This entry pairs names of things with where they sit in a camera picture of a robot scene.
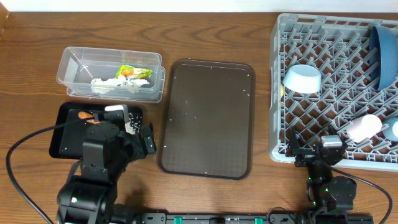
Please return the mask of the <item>pink white cup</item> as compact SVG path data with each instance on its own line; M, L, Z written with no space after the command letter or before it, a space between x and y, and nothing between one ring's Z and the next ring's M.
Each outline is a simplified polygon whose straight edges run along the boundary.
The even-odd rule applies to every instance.
M382 128L381 120L373 114L367 114L352 120L346 132L354 142L361 142L377 134Z

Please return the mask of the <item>white tissue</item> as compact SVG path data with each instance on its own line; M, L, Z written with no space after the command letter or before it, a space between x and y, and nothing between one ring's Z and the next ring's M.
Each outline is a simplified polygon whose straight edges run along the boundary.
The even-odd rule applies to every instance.
M140 90L141 86L147 84L149 84L149 82L146 79L128 78L125 82L125 88L131 93L137 93Z
M105 94L111 90L114 90L117 86L123 86L126 83L124 76L118 78L110 78L102 80L101 78L94 78L91 81L91 91L93 93Z

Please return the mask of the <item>orange carrot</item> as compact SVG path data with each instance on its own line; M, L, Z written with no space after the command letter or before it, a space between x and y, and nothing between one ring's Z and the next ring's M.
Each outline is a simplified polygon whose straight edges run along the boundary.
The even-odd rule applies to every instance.
M91 123L91 124L100 124L101 123L100 121L95 121L95 116L92 113L89 113L86 111L80 111L78 113L78 117L80 119L85 120L88 123Z

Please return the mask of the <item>green orange snack wrapper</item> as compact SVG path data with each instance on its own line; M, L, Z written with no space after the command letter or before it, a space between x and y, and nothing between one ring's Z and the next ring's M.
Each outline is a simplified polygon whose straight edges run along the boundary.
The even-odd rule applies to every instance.
M116 78L124 76L126 78L147 78L150 77L153 70L147 68L136 68L130 65L121 65L116 73Z

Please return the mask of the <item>light blue cup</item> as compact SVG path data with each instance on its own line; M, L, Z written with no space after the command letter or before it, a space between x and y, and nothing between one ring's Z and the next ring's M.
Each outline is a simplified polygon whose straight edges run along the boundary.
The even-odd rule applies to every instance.
M384 124L388 127L382 131L384 137L390 141L398 140L398 117L385 120Z

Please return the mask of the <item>light blue rice bowl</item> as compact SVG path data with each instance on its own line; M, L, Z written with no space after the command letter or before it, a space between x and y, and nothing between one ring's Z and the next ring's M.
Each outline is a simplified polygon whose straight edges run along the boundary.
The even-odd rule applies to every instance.
M321 72L309 65L291 66L284 79L283 85L296 93L312 94L321 89Z

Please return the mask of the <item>dark blue plate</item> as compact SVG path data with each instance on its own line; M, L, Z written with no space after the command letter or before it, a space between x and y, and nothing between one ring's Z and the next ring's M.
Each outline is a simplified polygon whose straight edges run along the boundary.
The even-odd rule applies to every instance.
M374 26L369 38L369 49L377 49L371 57L370 63L378 63L378 67L371 72L371 79L378 80L375 85L377 91L390 87L397 78L397 39L393 31L387 27Z

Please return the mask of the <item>cream plastic spoon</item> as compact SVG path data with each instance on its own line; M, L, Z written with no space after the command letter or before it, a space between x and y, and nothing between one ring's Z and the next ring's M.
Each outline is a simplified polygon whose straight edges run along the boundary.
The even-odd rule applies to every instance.
M279 109L281 109L281 108L282 108L282 102L284 101L284 94L285 94L285 91L284 91L284 86L283 86L283 84L280 84L280 101L279 101Z

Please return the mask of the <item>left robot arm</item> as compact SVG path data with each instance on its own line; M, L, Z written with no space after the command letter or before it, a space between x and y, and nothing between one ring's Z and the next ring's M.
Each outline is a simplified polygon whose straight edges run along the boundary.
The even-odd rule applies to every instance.
M156 152L151 124L129 134L110 122L90 126L83 156L57 196L59 223L141 223L141 214L116 204L117 182L129 163Z

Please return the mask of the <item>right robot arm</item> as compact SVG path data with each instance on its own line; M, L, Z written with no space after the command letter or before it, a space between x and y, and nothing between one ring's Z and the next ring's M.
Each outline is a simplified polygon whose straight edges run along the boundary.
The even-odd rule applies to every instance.
M347 213L353 209L357 185L353 179L334 176L332 172L332 166L343 159L348 145L331 126L328 134L311 149L299 146L294 128L290 132L286 156L295 158L295 167L307 168L307 197L314 204L304 214L297 215L296 222L348 223Z

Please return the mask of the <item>spilled white rice pile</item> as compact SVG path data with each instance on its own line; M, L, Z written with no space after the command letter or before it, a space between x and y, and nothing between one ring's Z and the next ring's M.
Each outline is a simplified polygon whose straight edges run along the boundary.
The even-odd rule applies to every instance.
M128 122L125 123L125 130L129 134L138 134L141 131L142 114L132 113L128 114Z

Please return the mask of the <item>brown serving tray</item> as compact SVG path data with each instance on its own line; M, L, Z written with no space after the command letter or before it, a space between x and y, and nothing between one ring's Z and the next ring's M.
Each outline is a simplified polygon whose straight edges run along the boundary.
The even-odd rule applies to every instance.
M182 59L170 70L159 169L241 180L252 167L254 69L245 63Z

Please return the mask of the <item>clear plastic bin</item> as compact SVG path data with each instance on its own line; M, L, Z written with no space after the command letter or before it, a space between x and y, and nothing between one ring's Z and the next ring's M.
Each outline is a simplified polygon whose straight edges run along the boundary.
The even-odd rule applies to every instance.
M115 78L121 65L153 70L150 77L141 78L149 84L141 86L137 93L128 91L125 84L105 94L91 91L92 79ZM67 47L58 67L57 82L67 87L70 96L158 103L164 90L165 68L162 66L161 55L154 52Z

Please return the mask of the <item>black rectangular bin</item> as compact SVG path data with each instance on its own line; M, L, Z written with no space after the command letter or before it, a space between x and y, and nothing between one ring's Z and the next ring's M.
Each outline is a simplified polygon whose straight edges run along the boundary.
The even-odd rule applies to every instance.
M104 104L66 102L59 108L56 124L79 120L80 111L95 113L104 111L105 107ZM136 106L128 106L128 112L142 114L142 110ZM85 121L56 129L49 147L50 156L59 159L80 159L83 154L83 140L86 138L87 129L92 125Z

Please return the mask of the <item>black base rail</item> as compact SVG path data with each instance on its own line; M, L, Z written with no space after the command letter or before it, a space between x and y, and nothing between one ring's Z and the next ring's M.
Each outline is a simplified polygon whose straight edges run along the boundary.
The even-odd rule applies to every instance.
M294 223L374 223L371 216L321 215L308 220L305 215L271 213L269 215L221 215L221 214L166 214L145 213L141 215L142 224L294 224Z

